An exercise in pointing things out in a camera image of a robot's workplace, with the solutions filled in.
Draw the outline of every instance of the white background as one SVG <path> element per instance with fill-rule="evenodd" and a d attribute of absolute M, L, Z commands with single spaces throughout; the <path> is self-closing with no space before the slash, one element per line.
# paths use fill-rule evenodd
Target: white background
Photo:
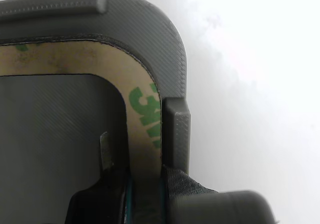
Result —
<path fill-rule="evenodd" d="M 190 175 L 319 223 L 320 0 L 148 0 L 188 58 Z"/>

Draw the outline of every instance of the tan backing paper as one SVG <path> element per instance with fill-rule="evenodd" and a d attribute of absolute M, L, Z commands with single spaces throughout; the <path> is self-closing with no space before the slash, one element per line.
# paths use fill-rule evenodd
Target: tan backing paper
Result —
<path fill-rule="evenodd" d="M 133 178 L 139 180 L 160 176 L 160 116 L 153 123 L 144 123 L 144 126 L 141 111 L 138 113 L 138 109 L 132 106 L 135 92 L 139 108 L 147 107 L 150 98 L 160 108 L 159 94 L 150 75 L 138 61 L 122 50 L 93 41 L 0 47 L 0 76 L 31 74 L 94 74 L 111 82 L 122 94 L 126 105 Z M 137 93 L 141 93 L 142 97 L 137 97 Z"/>

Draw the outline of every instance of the teal edge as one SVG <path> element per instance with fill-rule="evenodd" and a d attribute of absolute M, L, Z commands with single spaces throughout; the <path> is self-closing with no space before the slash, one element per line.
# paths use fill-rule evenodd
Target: teal edge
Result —
<path fill-rule="evenodd" d="M 132 188 L 133 181 L 129 177 L 128 185 L 126 188 L 126 224 L 132 223 Z"/>

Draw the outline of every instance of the green 3m logo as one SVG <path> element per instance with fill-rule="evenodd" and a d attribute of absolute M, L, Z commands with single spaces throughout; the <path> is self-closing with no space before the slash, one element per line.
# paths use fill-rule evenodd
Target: green 3m logo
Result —
<path fill-rule="evenodd" d="M 154 83 L 150 84 L 150 87 L 154 93 L 158 93 L 156 85 Z M 157 124 L 153 125 L 151 128 L 147 129 L 147 133 L 149 137 L 155 138 L 159 137 L 159 139 L 153 141 L 152 143 L 156 148 L 161 147 L 161 105 L 160 101 L 157 101 L 155 97 L 148 96 L 146 97 L 147 104 L 142 105 L 139 102 L 139 99 L 143 97 L 143 94 L 139 87 L 132 90 L 129 94 L 129 101 L 131 107 L 142 117 L 140 117 L 140 121 L 142 125 L 146 126 L 151 123 Z"/>

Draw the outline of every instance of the textured plastic surface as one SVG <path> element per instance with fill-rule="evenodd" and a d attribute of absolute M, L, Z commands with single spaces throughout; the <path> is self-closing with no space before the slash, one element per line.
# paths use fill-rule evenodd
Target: textured plastic surface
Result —
<path fill-rule="evenodd" d="M 107 0 L 6 0 L 0 4 L 0 21 L 43 15 L 104 13 Z"/>
<path fill-rule="evenodd" d="M 169 205 L 168 224 L 275 224 L 266 201 L 253 192 L 179 197 Z"/>
<path fill-rule="evenodd" d="M 168 97 L 185 98 L 187 61 L 181 38 L 170 20 L 155 6 L 145 0 L 94 0 L 92 13 L 82 13 L 74 8 L 69 15 L 39 16 L 37 12 L 17 15 L 6 14 L 0 18 L 0 45 L 63 40 L 95 40 L 115 45 L 138 59 L 152 75 L 162 100 Z M 11 0 L 0 2 L 0 9 L 19 9 L 39 6 L 39 0 Z M 61 0 L 50 0 L 64 9 Z M 179 112 L 174 107 L 170 112 Z M 177 126 L 186 127 L 189 120 L 176 119 Z M 175 150 L 189 149 L 189 128 L 181 128 L 179 139 L 172 139 Z M 188 161 L 172 162 L 187 171 Z"/>
<path fill-rule="evenodd" d="M 217 193 L 215 190 L 205 188 L 181 170 L 168 168 L 162 169 L 162 178 L 166 191 L 165 200 L 167 205 L 177 197 L 195 194 Z"/>
<path fill-rule="evenodd" d="M 162 106 L 162 163 L 189 172 L 191 115 L 184 98 L 167 98 Z"/>
<path fill-rule="evenodd" d="M 34 1 L 14 0 L 25 6 L 34 6 Z M 32 42 L 31 37 L 50 36 L 47 40 L 55 41 L 58 37 L 52 36 L 66 35 L 72 39 L 72 35 L 78 34 L 83 34 L 82 40 L 94 40 L 95 37 L 90 34 L 100 34 L 122 43 L 125 49 L 143 61 L 156 77 L 162 98 L 184 97 L 186 54 L 171 21 L 145 0 L 107 1 L 107 12 L 104 14 L 58 15 L 57 12 L 57 15 L 17 20 L 10 24 L 0 22 L 0 40 L 2 44 L 8 44 Z M 0 2 L 0 7 L 7 2 Z"/>
<path fill-rule="evenodd" d="M 127 158 L 124 101 L 97 76 L 0 77 L 0 110 L 0 223 L 64 223 L 100 178 L 103 132 Z"/>

